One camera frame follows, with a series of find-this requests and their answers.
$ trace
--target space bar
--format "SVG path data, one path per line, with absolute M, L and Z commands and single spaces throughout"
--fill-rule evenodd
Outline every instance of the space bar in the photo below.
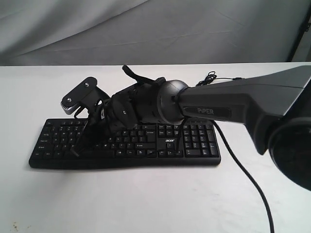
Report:
M 81 153 L 81 159 L 105 159 L 113 158 L 114 150 L 94 150 L 94 151 L 85 151 Z

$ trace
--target gray backdrop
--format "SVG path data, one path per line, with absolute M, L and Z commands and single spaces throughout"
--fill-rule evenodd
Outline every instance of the gray backdrop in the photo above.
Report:
M 310 0 L 0 0 L 0 65 L 283 62 Z

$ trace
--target table surface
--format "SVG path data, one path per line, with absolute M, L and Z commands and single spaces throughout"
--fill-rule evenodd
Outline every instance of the table surface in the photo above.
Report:
M 132 66 L 139 75 L 189 86 L 209 71 L 255 77 L 311 63 Z M 101 171 L 35 170 L 29 156 L 48 118 L 68 118 L 60 100 L 88 76 L 109 95 L 134 83 L 121 66 L 0 67 L 1 233 L 267 233 L 255 187 L 217 134 L 217 167 Z M 262 187 L 276 232 L 311 232 L 311 192 L 288 180 L 268 153 L 257 154 L 245 127 L 219 123 Z

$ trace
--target keyboard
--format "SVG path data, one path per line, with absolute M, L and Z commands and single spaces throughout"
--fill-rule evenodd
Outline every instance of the keyboard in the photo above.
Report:
M 221 157 L 210 121 L 139 124 L 117 132 L 79 157 L 70 152 L 86 119 L 46 120 L 29 159 L 32 168 L 106 169 L 144 166 L 216 166 Z

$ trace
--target robotic arm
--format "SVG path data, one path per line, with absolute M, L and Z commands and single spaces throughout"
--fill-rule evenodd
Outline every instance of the robotic arm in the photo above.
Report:
M 77 117 L 84 108 L 89 113 L 76 155 L 139 122 L 181 124 L 188 117 L 237 122 L 246 126 L 259 154 L 269 150 L 288 178 L 311 190 L 311 66 L 196 87 L 122 69 L 137 83 L 112 97 L 89 77 L 62 99 L 67 114 L 77 110 Z

